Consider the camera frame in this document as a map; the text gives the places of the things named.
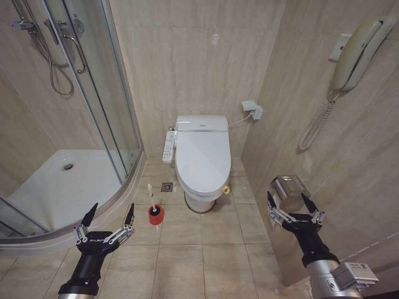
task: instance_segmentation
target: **toilet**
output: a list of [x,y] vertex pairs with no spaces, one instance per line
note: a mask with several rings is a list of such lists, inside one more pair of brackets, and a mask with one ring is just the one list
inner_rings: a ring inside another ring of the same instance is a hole
[[208,212],[227,190],[231,167],[227,119],[180,115],[175,130],[175,167],[187,206],[197,213]]

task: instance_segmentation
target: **toilet base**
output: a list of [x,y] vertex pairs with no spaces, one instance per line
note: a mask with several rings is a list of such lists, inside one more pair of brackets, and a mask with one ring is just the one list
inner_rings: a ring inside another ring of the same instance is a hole
[[195,213],[206,213],[212,210],[214,205],[216,204],[216,200],[214,201],[197,201],[190,197],[187,193],[185,193],[185,201],[190,210]]

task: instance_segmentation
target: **floor drain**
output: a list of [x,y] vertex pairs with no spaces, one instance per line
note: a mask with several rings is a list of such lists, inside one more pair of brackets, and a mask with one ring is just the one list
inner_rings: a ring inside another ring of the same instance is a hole
[[74,167],[74,165],[72,163],[66,164],[62,167],[62,170],[70,170]]
[[172,192],[173,183],[162,183],[161,192]]

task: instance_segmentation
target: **shower hose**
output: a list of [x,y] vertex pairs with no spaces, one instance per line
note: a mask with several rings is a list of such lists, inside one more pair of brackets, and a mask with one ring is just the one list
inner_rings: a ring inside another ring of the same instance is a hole
[[299,139],[299,149],[301,151],[306,151],[310,148],[312,143],[315,141],[317,135],[320,133],[320,130],[323,128],[325,121],[329,117],[334,105],[339,98],[340,93],[335,93],[332,95],[332,99],[325,99],[322,106],[313,116],[312,120],[308,124],[305,132],[303,132],[302,136]]
[[[51,87],[52,89],[58,93],[59,95],[71,95],[74,92],[74,84],[72,83],[71,79],[68,77],[68,75],[65,73],[65,71],[63,70],[64,68],[68,67],[68,64],[58,64],[57,62],[55,62],[55,60],[53,59],[49,47],[46,43],[46,40],[44,39],[43,33],[40,29],[40,27],[37,25],[37,21],[35,16],[33,15],[32,9],[29,6],[29,4],[26,2],[26,0],[22,0],[27,12],[31,18],[31,20],[34,22],[35,25],[35,29],[34,31],[30,32],[30,35],[35,43],[35,46],[37,48],[37,50],[39,51],[39,53],[41,54],[41,56],[43,56],[44,59],[46,59],[49,63],[49,68],[50,68],[50,82],[51,82]],[[54,67],[57,68],[60,73],[65,77],[65,79],[68,81],[69,85],[70,85],[70,89],[68,92],[62,92],[59,89],[57,89],[54,85]]]

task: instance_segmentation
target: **red toilet brush holder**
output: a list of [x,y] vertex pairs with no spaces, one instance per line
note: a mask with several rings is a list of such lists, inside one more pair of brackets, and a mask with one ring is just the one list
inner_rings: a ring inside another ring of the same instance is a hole
[[152,225],[158,225],[161,224],[163,221],[163,209],[159,204],[155,205],[155,211],[153,210],[153,207],[150,206],[148,208],[148,218],[150,220],[150,223]]

